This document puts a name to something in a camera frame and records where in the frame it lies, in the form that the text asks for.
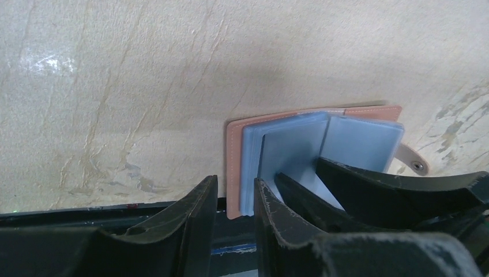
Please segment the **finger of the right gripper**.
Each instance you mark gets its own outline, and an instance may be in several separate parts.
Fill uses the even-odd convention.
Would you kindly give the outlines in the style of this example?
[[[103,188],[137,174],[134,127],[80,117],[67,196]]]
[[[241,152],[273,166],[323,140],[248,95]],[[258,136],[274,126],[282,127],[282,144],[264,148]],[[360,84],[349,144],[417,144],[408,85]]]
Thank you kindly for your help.
[[[327,233],[386,231],[385,228],[364,224],[354,219],[283,173],[277,174],[274,181],[283,201],[290,209]]]
[[[372,226],[412,229],[427,220],[488,208],[486,171],[409,177],[320,158],[316,173],[347,214]]]

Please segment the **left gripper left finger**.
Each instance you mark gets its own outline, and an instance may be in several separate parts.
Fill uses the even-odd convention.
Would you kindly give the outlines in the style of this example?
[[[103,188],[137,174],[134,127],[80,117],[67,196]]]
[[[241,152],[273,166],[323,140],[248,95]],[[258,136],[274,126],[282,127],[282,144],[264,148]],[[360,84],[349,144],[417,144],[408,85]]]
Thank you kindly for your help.
[[[2,276],[189,276],[209,269],[218,178],[122,235],[99,227],[1,229]]]

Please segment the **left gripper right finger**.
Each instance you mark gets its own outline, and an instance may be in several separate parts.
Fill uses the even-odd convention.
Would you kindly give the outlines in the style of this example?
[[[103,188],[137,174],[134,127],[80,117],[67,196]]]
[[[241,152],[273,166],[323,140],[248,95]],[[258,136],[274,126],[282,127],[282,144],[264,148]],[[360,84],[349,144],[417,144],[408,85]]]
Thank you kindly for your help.
[[[254,181],[260,276],[480,276],[467,248],[443,233],[327,233]]]

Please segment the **pink leather card holder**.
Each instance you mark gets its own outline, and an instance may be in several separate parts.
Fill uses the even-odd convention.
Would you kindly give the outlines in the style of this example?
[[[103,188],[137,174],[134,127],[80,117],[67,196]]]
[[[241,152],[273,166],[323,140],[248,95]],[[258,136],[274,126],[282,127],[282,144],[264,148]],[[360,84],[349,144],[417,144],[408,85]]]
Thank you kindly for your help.
[[[316,175],[318,158],[381,173],[397,159],[427,175],[427,161],[401,142],[401,110],[399,105],[314,108],[230,122],[225,139],[228,218],[252,216],[254,179],[262,178],[276,192],[278,173],[339,207]]]

